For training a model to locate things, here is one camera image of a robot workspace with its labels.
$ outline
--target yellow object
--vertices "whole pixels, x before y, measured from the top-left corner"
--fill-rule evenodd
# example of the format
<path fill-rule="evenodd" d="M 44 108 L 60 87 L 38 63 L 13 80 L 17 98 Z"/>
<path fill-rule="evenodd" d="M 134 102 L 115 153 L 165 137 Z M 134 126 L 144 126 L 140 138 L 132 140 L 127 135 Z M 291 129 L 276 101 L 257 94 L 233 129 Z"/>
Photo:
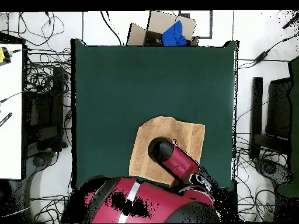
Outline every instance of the yellow object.
<path fill-rule="evenodd" d="M 4 60 L 4 52 L 3 52 L 3 49 L 0 47 L 0 62 L 3 62 Z"/>

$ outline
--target white desk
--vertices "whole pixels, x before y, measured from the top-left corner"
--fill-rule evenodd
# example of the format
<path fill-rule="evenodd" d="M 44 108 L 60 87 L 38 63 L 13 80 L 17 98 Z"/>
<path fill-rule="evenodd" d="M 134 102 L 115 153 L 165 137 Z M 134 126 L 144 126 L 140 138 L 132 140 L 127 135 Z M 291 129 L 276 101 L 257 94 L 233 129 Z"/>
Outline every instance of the white desk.
<path fill-rule="evenodd" d="M 0 44 L 9 51 L 22 45 Z M 22 91 L 22 52 L 11 58 L 11 63 L 0 66 L 0 100 Z M 0 107 L 0 121 L 9 113 L 12 117 L 0 127 L 0 179 L 21 179 L 22 170 L 22 94 L 16 95 Z"/>

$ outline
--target brown towel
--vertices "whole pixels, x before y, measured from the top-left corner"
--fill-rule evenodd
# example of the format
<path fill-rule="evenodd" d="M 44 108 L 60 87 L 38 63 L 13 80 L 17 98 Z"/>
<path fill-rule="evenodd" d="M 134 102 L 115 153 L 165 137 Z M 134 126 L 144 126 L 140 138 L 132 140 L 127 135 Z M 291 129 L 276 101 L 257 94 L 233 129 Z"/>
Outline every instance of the brown towel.
<path fill-rule="evenodd" d="M 176 139 L 178 146 L 199 162 L 203 147 L 204 125 L 160 116 L 152 118 L 139 127 L 131 155 L 129 175 L 170 185 L 174 178 L 148 156 L 148 145 L 156 137 Z"/>

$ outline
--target blue cloth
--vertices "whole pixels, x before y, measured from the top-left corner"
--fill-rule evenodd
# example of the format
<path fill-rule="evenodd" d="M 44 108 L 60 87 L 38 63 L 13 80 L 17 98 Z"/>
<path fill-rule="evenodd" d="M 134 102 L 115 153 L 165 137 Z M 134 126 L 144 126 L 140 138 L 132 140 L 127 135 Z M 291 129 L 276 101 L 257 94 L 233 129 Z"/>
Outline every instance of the blue cloth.
<path fill-rule="evenodd" d="M 173 24 L 168 30 L 162 34 L 162 41 L 164 46 L 185 46 L 187 41 L 182 35 L 183 25 L 180 22 Z"/>

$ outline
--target green tabletop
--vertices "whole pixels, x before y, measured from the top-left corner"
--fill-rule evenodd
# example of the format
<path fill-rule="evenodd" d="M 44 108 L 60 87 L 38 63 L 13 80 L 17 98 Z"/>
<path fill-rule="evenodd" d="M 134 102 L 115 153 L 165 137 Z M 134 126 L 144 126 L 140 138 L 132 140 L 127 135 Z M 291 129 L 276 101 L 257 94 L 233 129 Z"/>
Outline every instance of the green tabletop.
<path fill-rule="evenodd" d="M 217 48 L 75 40 L 77 187 L 99 174 L 128 176 L 137 130 L 157 116 L 204 124 L 200 164 L 230 187 L 235 49 L 234 41 Z"/>

